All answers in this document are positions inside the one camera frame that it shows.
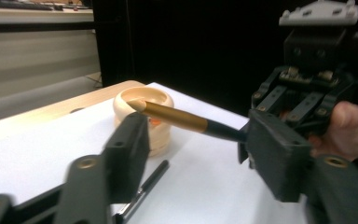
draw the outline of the finger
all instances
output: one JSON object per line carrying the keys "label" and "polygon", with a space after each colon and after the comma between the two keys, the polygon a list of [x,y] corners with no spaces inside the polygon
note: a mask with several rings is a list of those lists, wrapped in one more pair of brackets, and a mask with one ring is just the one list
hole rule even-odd
{"label": "finger", "polygon": [[322,146],[322,139],[316,135],[310,135],[308,141],[312,144],[313,148],[310,151],[310,155],[315,158],[319,156]]}
{"label": "finger", "polygon": [[339,102],[333,109],[330,122],[337,128],[355,128],[358,126],[358,105]]}

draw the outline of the black pen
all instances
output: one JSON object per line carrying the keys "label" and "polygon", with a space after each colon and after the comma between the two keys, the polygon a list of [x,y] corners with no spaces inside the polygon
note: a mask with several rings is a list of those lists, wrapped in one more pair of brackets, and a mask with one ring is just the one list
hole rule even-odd
{"label": "black pen", "polygon": [[136,197],[132,200],[132,202],[124,205],[115,214],[116,224],[124,224],[128,221],[128,219],[138,208],[139,204],[145,198],[147,193],[150,192],[150,190],[157,184],[162,175],[164,175],[165,171],[167,171],[168,167],[168,161],[163,161],[153,172],[153,174],[146,179],[143,185],[139,188],[138,193],[136,194]]}

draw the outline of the table surface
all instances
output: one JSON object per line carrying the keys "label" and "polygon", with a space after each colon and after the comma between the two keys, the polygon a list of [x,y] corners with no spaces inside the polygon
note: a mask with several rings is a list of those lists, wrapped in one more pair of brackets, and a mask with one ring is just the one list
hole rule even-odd
{"label": "table surface", "polygon": [[[14,130],[0,134],[0,193],[18,204],[62,184],[69,164],[99,154],[115,131],[114,96],[142,85],[128,81],[0,120],[0,130]],[[174,107],[207,119],[237,129],[248,120],[158,83],[147,86],[166,91]],[[86,108],[70,113],[79,107]],[[19,128],[23,122],[25,129]],[[235,142],[176,127],[171,135],[167,152],[147,160],[143,181],[163,160],[170,168],[128,223],[306,223],[303,203],[275,201],[248,161],[238,163]],[[120,206],[113,204],[112,213]]]}
{"label": "table surface", "polygon": [[0,23],[94,21],[92,9],[44,11],[0,8]]}

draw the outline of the gold pen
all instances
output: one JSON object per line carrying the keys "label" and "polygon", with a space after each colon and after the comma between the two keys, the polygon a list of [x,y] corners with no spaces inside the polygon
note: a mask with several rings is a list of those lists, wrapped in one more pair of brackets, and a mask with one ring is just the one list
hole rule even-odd
{"label": "gold pen", "polygon": [[128,101],[127,104],[139,113],[150,118],[159,119],[179,128],[230,141],[246,142],[245,133],[225,124],[202,118],[183,110],[142,100],[131,100]]}

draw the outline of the black background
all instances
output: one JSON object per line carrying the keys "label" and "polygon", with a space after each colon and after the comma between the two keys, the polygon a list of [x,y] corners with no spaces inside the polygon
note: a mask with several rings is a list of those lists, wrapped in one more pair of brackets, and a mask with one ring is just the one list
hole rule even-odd
{"label": "black background", "polygon": [[128,0],[133,79],[247,116],[251,94],[283,65],[291,30],[280,16],[312,2]]}

